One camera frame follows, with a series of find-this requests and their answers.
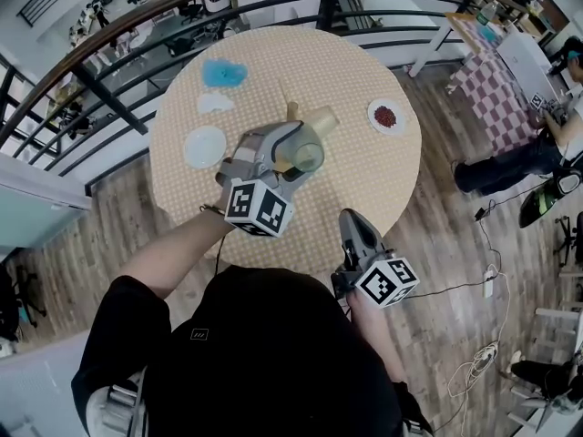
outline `checkered tablecloth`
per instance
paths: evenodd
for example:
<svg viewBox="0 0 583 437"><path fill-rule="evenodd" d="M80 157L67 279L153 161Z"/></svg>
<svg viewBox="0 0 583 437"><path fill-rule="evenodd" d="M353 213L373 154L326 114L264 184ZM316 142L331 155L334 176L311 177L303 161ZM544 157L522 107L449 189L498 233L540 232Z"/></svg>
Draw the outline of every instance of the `checkered tablecloth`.
<svg viewBox="0 0 583 437"><path fill-rule="evenodd" d="M526 110L518 102L517 96L521 94L517 94L520 92L517 82L496 51L502 38L488 40L476 21L464 20L458 24L479 46L480 53L470 57L452 74L450 93L460 86L472 101L476 116L486 123L494 155L524 146L536 132L528 124Z"/></svg>

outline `black shirt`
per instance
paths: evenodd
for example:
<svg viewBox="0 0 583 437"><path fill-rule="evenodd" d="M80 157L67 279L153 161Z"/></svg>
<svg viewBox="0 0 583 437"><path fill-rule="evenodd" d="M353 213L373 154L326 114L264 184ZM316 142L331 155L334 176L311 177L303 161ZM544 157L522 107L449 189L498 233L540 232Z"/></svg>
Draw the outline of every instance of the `black shirt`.
<svg viewBox="0 0 583 437"><path fill-rule="evenodd" d="M72 382L87 428L91 394L148 369L149 435L402 433L431 428L406 384L317 280L286 269L231 267L171 331L168 305L122 277L104 297Z"/></svg>

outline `cable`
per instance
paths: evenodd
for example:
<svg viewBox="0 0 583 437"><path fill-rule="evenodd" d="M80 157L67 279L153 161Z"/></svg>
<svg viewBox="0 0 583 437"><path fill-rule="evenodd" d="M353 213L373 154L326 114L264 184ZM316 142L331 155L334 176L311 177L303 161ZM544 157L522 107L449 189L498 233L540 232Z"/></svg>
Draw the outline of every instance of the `cable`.
<svg viewBox="0 0 583 437"><path fill-rule="evenodd" d="M522 192L516 194L515 196L508 198L508 199L504 199L503 201L500 201L500 202L496 202L495 200L490 199L490 201L488 202L488 208L486 209L486 213L484 214L484 217L487 217L488 215L490 215L490 212L492 212L492 210L494 210L496 207L501 206L502 204L506 204L509 200L519 198L523 194L526 194L527 192L530 192L533 189L540 188L545 183L547 183L547 182L543 181L542 183L538 183L537 185L533 186L532 188L529 188L526 191L522 191Z"/></svg>
<svg viewBox="0 0 583 437"><path fill-rule="evenodd" d="M407 296L406 298L403 298L403 301L412 300L413 298L424 298L426 296L440 295L442 293L445 293L446 291L457 290L458 288L463 288L463 287L477 287L479 285L484 285L488 281L490 281L490 280L484 280L484 281L480 281L478 283L463 283L463 284L457 285L455 287L446 288L445 290L434 291L433 293L425 293L424 295Z"/></svg>
<svg viewBox="0 0 583 437"><path fill-rule="evenodd" d="M491 205L492 202L495 202L495 201L490 201L490 204L488 205L488 211L496 206L496 203L494 206L492 206ZM486 241L488 243L488 250L490 250L491 252L494 252L498 256L498 260L499 260L498 268L494 264L489 264L485 270L485 271L489 271L489 270L493 269L495 271L495 275L493 277L486 279L484 281L481 281L479 283L464 283L462 285L450 287L450 288L447 288L445 290L436 291L433 293L425 293L423 295L410 296L410 297L405 298L406 300L412 299L412 298L424 298L427 296L433 296L433 295L445 293L445 292L450 291L450 290L457 290L458 288L462 288L462 287L475 287L475 286L479 286L479 285L484 285L485 283L487 283L490 280L495 280L498 277L504 277L504 280L506 283L506 289L508 291L508 303L506 305L506 315L504 317L504 321L502 322L502 325L500 326L500 331L498 332L497 339L495 341L492 341L489 345L486 345L481 350L479 350L474 355L474 358L471 361L464 362L464 363L460 364L460 366L455 370L451 379L447 383L447 392L449 393L450 398L453 399L453 398L464 395L464 400L462 401L462 404L460 405L459 409L454 413L454 415L446 423L444 423L440 427L438 427L435 430L435 432L443 429L450 422L452 422L454 420L454 418L460 413L460 411L462 411L462 408L464 408L464 419L462 420L462 431L461 431L462 437L464 437L465 418L467 416L467 404L469 403L469 392L472 390L474 385L477 384L477 382L480 380L480 378L486 373L486 371L490 368L490 366L492 366L492 364L495 364L495 369L498 371L498 368L496 367L496 357L498 354L500 340L502 339L502 333L504 332L504 328L505 328L506 323L508 321L508 315L510 313L510 303L512 302L512 294L510 292L510 285L508 283L508 276L504 272L502 272L502 254L500 253L500 251L498 251L497 249L494 249L492 247L492 243L490 241L490 238L488 237L488 234L486 233L486 229L484 229L484 225L482 224L482 220L479 219L478 222L480 224L480 228L482 229L482 232L484 233L484 236L486 237ZM451 383L454 380L457 373L460 372L464 367L467 367L467 366L469 366L469 369L465 375L465 388L462 391L453 394L451 391Z"/></svg>
<svg viewBox="0 0 583 437"><path fill-rule="evenodd" d="M459 408L457 409L457 411L454 413L454 415L449 418L449 421L446 422L445 424L440 425L437 429L434 430L434 434L436 434L438 431L441 431L447 424L449 424L451 421L454 420L454 418L459 414L460 411L462 411L462 407L464 406L465 400L467 399L467 397L464 397L464 400L462 401L462 404L459 406Z"/></svg>
<svg viewBox="0 0 583 437"><path fill-rule="evenodd" d="M226 236L222 237L222 239L220 240L220 245L219 245L219 252L217 252L217 261L215 262L215 277L217 276L217 274L219 273L219 259L220 259L220 251L222 250L222 245L225 242L225 238L227 238Z"/></svg>
<svg viewBox="0 0 583 437"><path fill-rule="evenodd" d="M482 225L482 220L478 220L478 223L480 224L480 228L482 229L482 233L484 233L484 236L486 237L486 241L488 242L488 249L491 252L494 252L495 254L498 255L499 257L499 264L498 267L499 269L496 269L496 272L501 272L502 271L502 254L500 254L500 251L497 249L492 248L492 243L490 243L490 238L488 237L488 234L486 233L486 231L484 230L484 225Z"/></svg>

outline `small white plate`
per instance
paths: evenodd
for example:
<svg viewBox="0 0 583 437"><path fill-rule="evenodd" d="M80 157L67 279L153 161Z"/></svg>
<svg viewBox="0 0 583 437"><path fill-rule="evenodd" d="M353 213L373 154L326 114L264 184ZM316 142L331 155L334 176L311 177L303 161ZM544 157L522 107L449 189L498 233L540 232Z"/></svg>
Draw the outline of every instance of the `small white plate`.
<svg viewBox="0 0 583 437"><path fill-rule="evenodd" d="M387 107L393 111L397 122L392 127L384 127L378 121L376 121L374 118L374 112L378 107ZM368 121L370 122L371 126L379 133L383 133L387 136L399 136L404 132L405 120L403 112L396 102L387 98L377 98L369 104Z"/></svg>
<svg viewBox="0 0 583 437"><path fill-rule="evenodd" d="M184 158L193 168L212 167L227 150L227 138L217 127L198 127L184 142Z"/></svg>

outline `blue sponge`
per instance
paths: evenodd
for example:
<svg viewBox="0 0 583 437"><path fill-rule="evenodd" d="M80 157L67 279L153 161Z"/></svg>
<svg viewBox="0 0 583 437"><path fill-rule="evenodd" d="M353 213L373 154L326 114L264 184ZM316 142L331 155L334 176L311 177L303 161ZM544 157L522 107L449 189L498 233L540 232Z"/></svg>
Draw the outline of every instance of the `blue sponge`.
<svg viewBox="0 0 583 437"><path fill-rule="evenodd" d="M247 77L247 67L219 58L202 64L202 80L207 87L237 87Z"/></svg>

